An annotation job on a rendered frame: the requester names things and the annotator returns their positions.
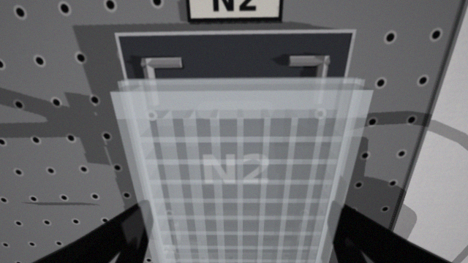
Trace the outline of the grey perforated base plate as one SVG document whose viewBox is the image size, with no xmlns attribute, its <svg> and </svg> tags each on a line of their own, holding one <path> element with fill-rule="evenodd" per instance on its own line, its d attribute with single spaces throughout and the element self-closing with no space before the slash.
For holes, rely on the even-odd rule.
<svg viewBox="0 0 468 263">
<path fill-rule="evenodd" d="M 345 204 L 393 232 L 468 0 L 283 0 L 282 21 L 188 23 L 186 0 L 0 0 L 0 263 L 137 204 L 110 95 L 115 33 L 357 29 L 373 89 Z"/>
</svg>

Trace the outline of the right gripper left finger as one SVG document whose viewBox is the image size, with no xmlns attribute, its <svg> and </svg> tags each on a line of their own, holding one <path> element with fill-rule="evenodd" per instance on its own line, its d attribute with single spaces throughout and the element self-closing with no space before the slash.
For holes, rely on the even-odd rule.
<svg viewBox="0 0 468 263">
<path fill-rule="evenodd" d="M 138 203 L 80 239 L 33 263 L 143 263 L 148 235 Z M 120 252 L 121 251 L 121 252 Z"/>
</svg>

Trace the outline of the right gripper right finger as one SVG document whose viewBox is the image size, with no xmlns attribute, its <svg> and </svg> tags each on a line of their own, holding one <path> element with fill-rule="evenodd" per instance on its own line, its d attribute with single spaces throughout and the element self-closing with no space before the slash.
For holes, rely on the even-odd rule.
<svg viewBox="0 0 468 263">
<path fill-rule="evenodd" d="M 452 263 L 400 237 L 344 204 L 333 247 L 338 263 Z M 362 251 L 362 252 L 361 252 Z"/>
</svg>

